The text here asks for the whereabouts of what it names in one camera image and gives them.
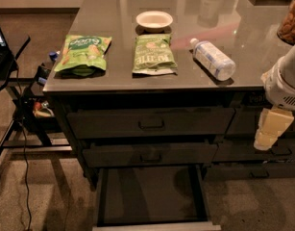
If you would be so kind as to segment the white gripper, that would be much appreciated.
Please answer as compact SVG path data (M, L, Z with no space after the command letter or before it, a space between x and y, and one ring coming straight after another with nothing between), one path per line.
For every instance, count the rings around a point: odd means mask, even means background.
M254 148L257 150L270 149L294 121L290 111L295 111L295 89L282 77L282 64L282 60L278 60L260 77L266 99L279 108L263 109L260 113L254 141Z

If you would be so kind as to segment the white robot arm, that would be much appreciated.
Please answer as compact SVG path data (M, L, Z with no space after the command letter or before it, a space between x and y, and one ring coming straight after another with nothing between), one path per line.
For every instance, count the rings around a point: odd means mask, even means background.
M261 75L261 80L272 108L263 108L260 113L254 148L268 150L294 121L295 45Z

